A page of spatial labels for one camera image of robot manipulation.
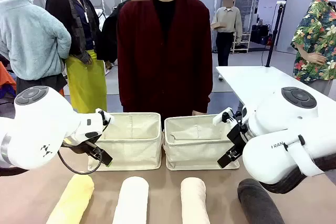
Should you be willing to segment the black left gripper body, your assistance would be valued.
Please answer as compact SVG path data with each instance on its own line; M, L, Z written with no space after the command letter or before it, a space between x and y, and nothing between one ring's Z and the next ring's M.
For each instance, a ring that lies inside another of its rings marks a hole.
M88 156L100 156L102 149L96 145L97 138L88 139L79 145L71 145L69 139L64 139L62 146L71 149L76 154L87 154Z

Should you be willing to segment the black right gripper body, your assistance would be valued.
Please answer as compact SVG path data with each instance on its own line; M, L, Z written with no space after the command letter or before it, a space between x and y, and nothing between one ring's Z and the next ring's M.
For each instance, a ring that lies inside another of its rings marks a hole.
M247 124L242 124L236 120L227 120L230 130L227 133L227 137L236 147L245 147L246 138L244 137L245 133L248 131Z

